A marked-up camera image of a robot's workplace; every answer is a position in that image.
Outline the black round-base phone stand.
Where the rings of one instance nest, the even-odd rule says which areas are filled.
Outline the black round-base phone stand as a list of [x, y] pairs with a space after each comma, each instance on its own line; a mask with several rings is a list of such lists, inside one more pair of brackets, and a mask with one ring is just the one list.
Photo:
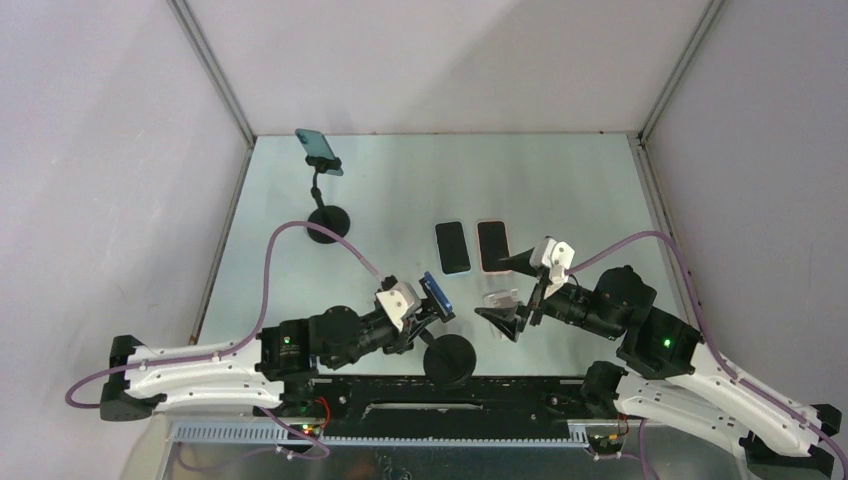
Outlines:
[[419, 338], [426, 345], [422, 366], [426, 379], [438, 389], [464, 386], [474, 373], [477, 356], [471, 342], [458, 334], [435, 337], [424, 330]]

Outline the pink phone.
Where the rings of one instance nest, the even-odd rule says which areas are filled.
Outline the pink phone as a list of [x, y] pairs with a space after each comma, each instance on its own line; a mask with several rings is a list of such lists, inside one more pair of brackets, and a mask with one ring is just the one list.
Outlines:
[[510, 256], [506, 224], [500, 220], [477, 223], [477, 236], [481, 269], [486, 274], [509, 271], [505, 259]]

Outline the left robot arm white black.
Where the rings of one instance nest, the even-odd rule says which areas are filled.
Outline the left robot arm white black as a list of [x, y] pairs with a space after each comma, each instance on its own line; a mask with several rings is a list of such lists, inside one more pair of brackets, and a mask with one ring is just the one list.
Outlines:
[[381, 308], [359, 316], [335, 306], [266, 327], [238, 351], [227, 342], [167, 351], [117, 336], [99, 415], [126, 422], [180, 408], [250, 406], [304, 416], [315, 406], [316, 390], [308, 382], [320, 368], [338, 370], [376, 351], [402, 354], [432, 320], [419, 309], [395, 326]]

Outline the light blue phone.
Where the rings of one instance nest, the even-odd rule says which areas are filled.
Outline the light blue phone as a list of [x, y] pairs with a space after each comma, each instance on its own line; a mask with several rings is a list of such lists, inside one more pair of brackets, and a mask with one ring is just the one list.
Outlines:
[[469, 272], [471, 261], [460, 221], [437, 223], [434, 227], [441, 271], [445, 275]]

